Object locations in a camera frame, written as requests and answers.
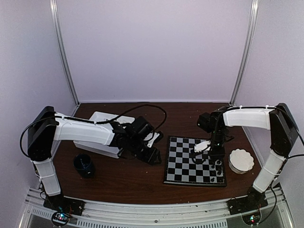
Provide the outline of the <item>white plastic compartment tray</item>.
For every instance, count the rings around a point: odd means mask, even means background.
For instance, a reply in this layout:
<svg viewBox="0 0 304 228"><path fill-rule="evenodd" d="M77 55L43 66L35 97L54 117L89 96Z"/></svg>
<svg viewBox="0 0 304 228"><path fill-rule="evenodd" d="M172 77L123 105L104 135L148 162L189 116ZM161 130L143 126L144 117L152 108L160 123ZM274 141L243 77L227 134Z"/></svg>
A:
<svg viewBox="0 0 304 228"><path fill-rule="evenodd" d="M93 115L90 117L90 121L93 122L102 122L102 121L107 121L111 120L118 115L116 114L109 114L109 113L103 113L103 112L94 112ZM127 123L132 123L135 120L134 117L130 116L121 116L116 121L119 124L127 124ZM119 149L118 147L110 147L108 144L111 144L111 141L114 138L114 133L113 133L113 127L111 126L110 123L107 124L99 124L98 130L100 131L94 131L93 136L89 136L88 139L93 139L94 141L73 141L75 146L79 149L83 149L86 151L90 152L95 152L100 155L112 157L115 159L119 159L119 155L122 153L122 149Z"/></svg>

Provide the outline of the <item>black white chess board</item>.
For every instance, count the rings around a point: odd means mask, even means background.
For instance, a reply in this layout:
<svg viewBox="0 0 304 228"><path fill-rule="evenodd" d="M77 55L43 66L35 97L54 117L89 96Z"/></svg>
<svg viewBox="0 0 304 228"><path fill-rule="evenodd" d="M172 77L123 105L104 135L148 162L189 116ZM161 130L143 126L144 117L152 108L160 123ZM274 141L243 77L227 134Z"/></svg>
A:
<svg viewBox="0 0 304 228"><path fill-rule="evenodd" d="M226 187L227 179L223 159L210 158L207 151L194 154L194 146L204 139L169 136L164 184Z"/></svg>

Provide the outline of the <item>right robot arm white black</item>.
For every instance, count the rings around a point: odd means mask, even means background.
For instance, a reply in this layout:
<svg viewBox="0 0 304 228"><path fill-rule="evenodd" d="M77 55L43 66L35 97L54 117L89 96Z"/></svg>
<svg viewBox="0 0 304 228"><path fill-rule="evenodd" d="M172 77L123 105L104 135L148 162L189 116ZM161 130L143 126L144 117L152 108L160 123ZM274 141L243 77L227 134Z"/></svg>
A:
<svg viewBox="0 0 304 228"><path fill-rule="evenodd" d="M298 126L285 103L275 106L230 106L220 107L210 114L202 114L202 128L211 134L207 148L212 158L225 156L227 128L241 127L247 131L249 140L261 144L261 133L266 137L263 144L264 163L254 182L247 191L243 204L246 209L254 209L265 198L265 191L280 175L289 159L296 141L301 139Z"/></svg>

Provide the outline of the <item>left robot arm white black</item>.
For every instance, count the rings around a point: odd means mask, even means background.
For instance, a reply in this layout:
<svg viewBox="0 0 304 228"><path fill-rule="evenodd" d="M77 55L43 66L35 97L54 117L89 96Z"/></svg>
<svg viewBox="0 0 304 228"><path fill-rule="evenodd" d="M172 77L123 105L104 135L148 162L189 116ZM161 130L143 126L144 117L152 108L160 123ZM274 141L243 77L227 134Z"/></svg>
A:
<svg viewBox="0 0 304 228"><path fill-rule="evenodd" d="M21 152L34 165L50 204L58 211L68 207L53 164L54 141L74 141L114 147L129 151L135 158L149 165L162 162L160 151L154 147L162 132L153 127L143 116L130 117L94 112L90 119L82 119L58 113L46 106L21 133L19 142L27 136L27 149Z"/></svg>

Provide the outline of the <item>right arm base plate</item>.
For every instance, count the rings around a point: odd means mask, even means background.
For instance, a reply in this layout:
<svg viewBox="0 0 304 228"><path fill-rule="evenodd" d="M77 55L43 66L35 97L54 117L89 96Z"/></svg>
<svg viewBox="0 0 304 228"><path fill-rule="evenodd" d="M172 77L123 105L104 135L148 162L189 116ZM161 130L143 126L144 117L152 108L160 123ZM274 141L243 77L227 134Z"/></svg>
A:
<svg viewBox="0 0 304 228"><path fill-rule="evenodd" d="M268 202L266 199L260 199L258 201L250 201L248 196L241 198L232 198L227 201L230 215L239 213L245 213L253 210L257 210L262 207L266 207Z"/></svg>

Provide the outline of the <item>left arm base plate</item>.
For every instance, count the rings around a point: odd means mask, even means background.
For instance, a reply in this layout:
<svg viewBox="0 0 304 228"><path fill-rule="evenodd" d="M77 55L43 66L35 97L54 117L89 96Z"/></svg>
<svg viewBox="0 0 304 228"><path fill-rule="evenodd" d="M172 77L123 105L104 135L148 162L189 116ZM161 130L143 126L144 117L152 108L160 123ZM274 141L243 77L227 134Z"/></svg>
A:
<svg viewBox="0 0 304 228"><path fill-rule="evenodd" d="M64 212L68 215L81 216L85 207L85 202L79 199L71 199L63 194L55 196L46 195L43 206L58 212Z"/></svg>

